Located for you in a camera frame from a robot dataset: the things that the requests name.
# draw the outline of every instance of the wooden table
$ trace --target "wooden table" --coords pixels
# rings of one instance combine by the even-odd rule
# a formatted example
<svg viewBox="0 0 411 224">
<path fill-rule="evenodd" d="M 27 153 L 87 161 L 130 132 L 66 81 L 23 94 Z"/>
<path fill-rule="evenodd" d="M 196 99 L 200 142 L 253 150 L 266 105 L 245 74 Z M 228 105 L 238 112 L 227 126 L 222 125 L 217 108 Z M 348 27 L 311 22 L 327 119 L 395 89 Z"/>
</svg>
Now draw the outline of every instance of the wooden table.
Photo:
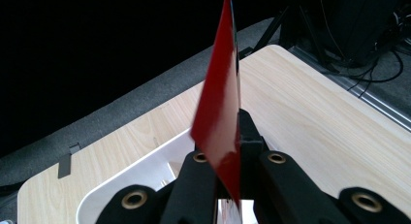
<svg viewBox="0 0 411 224">
<path fill-rule="evenodd" d="M 337 197 L 361 186 L 411 216 L 411 134 L 277 46 L 240 61 L 242 108 L 275 149 L 290 154 L 314 182 Z M 81 199 L 191 126 L 202 83 L 30 178 L 17 198 L 24 223 L 76 223 Z"/>
</svg>

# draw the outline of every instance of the black cable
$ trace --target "black cable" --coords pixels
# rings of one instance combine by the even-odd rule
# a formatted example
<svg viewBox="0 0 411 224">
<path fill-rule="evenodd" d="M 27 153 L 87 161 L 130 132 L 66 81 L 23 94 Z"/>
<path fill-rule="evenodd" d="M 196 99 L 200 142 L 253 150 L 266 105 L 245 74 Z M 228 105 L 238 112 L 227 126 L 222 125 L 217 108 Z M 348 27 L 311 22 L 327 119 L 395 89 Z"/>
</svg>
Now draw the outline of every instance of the black cable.
<svg viewBox="0 0 411 224">
<path fill-rule="evenodd" d="M 374 63 L 372 64 L 372 66 L 369 67 L 366 71 L 362 72 L 361 74 L 355 75 L 355 76 L 353 76 L 353 75 L 350 75 L 350 76 L 351 76 L 351 77 L 361 77 L 361 79 L 363 79 L 363 78 L 365 77 L 365 75 L 366 75 L 368 72 L 370 72 L 370 71 L 372 72 L 377 65 L 378 65 L 378 58 L 375 59 L 375 61 L 374 61 Z M 361 81 L 358 80 L 358 81 L 356 82 L 356 84 L 354 84 L 354 85 L 352 85 L 350 88 L 348 88 L 347 91 L 349 91 L 349 90 L 353 89 L 354 87 L 356 87 L 358 84 L 360 84 L 360 82 L 361 82 Z"/>
<path fill-rule="evenodd" d="M 375 69 L 375 67 L 372 68 L 371 72 L 369 73 L 369 79 L 370 79 L 370 80 L 372 80 L 372 73 L 374 72 L 374 69 Z M 370 86 L 371 84 L 372 84 L 372 82 L 369 82 L 369 83 L 366 85 L 364 91 L 359 95 L 359 98 L 361 98 L 361 97 L 364 95 L 364 93 L 368 90 L 368 88 L 369 88 L 369 86 Z"/>
<path fill-rule="evenodd" d="M 366 80 L 366 79 L 356 78 L 355 76 L 337 74 L 337 73 L 333 73 L 333 72 L 324 72 L 323 75 L 332 75 L 332 76 L 349 78 L 351 80 L 359 80 L 359 81 L 367 81 L 367 82 L 375 82 L 375 83 L 387 82 L 387 81 L 394 80 L 397 77 L 399 77 L 402 74 L 402 72 L 404 71 L 404 64 L 402 62 L 402 59 L 399 57 L 398 53 L 396 53 L 395 50 L 391 50 L 391 52 L 394 54 L 394 56 L 396 57 L 396 59 L 398 60 L 398 63 L 399 63 L 398 72 L 391 78 L 384 79 L 384 80 Z"/>
</svg>

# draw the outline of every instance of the dark background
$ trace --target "dark background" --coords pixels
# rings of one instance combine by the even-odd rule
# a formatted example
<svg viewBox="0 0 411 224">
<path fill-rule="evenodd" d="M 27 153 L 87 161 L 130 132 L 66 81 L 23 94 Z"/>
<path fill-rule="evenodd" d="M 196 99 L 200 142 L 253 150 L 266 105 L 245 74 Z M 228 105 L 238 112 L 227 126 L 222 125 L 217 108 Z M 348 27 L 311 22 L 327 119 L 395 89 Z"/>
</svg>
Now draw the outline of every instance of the dark background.
<svg viewBox="0 0 411 224">
<path fill-rule="evenodd" d="M 210 47 L 223 0 L 0 0 L 0 156 Z M 283 0 L 233 0 L 237 29 Z"/>
</svg>

